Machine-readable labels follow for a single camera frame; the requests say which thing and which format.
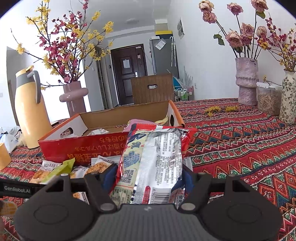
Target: cardboard box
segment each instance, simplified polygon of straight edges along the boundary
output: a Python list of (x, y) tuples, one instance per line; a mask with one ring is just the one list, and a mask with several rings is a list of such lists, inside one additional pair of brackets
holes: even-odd
[(131, 79), (135, 104), (175, 100), (173, 74), (158, 74)]
[[(166, 125), (185, 126), (177, 107), (169, 100), (76, 114), (52, 129), (38, 142), (48, 161), (63, 162), (75, 157), (75, 165), (88, 165), (94, 157), (122, 154), (128, 135), (128, 132), (122, 131), (129, 120), (154, 122), (166, 116)], [(92, 130), (100, 128), (109, 133), (87, 136)], [(67, 130), (79, 137), (61, 139), (61, 134)]]

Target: door frame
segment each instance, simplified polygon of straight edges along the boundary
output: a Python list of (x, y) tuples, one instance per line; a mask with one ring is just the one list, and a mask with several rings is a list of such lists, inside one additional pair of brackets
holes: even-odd
[(115, 71), (115, 67), (114, 67), (114, 59), (113, 59), (114, 51), (115, 50), (126, 49), (126, 48), (131, 48), (131, 47), (137, 47), (137, 46), (141, 46), (141, 48), (142, 48), (143, 58), (144, 58), (145, 76), (147, 76), (148, 75), (148, 71), (147, 71), (146, 53), (145, 53), (145, 49), (144, 49), (144, 44), (135, 44), (135, 45), (125, 46), (125, 47), (121, 47), (121, 48), (111, 49), (112, 70), (113, 70), (113, 75), (114, 75), (114, 80), (115, 80), (115, 86), (116, 86), (117, 99), (118, 99), (119, 106), (121, 106), (121, 102), (120, 102), (120, 98), (119, 98), (119, 94), (118, 94), (116, 71)]

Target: green wrapper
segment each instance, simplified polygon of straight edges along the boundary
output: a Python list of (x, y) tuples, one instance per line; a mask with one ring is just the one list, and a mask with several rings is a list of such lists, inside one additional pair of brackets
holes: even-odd
[(44, 179), (42, 179), (42, 183), (48, 182), (52, 177), (59, 176), (63, 173), (70, 174), (75, 162), (75, 158), (71, 160), (63, 161), (62, 165), (57, 166), (53, 169)]

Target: paper note on door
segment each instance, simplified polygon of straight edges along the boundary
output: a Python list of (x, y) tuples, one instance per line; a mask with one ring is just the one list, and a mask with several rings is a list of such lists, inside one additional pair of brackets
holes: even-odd
[(166, 42), (164, 41), (160, 41), (158, 44), (155, 45), (156, 48), (158, 48), (159, 50), (161, 50), (163, 48), (163, 46), (165, 46)]
[(128, 68), (131, 67), (130, 64), (129, 64), (129, 60), (128, 60), (128, 59), (126, 59), (126, 60), (123, 61), (123, 67), (124, 67), (125, 69), (128, 69)]

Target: thermos handle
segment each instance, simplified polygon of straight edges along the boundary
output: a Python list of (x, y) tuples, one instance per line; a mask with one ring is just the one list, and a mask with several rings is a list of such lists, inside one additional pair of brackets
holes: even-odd
[(32, 76), (36, 82), (36, 103), (39, 104), (41, 101), (41, 84), (38, 71), (33, 70), (27, 75), (27, 78), (31, 78)]

